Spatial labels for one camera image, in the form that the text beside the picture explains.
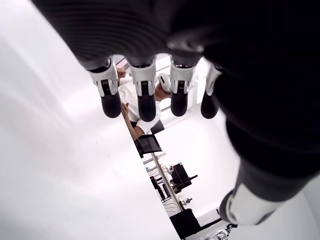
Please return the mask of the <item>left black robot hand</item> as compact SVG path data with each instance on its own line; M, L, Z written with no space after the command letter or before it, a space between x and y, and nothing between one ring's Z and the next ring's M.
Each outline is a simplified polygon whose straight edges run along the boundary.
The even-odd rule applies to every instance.
M223 220L259 225L320 173L317 0L36 0L90 74L106 116L121 104L114 55L131 68L138 113L156 117L157 54L171 57L171 111L186 113L200 58L211 62L201 114L226 116L240 166Z

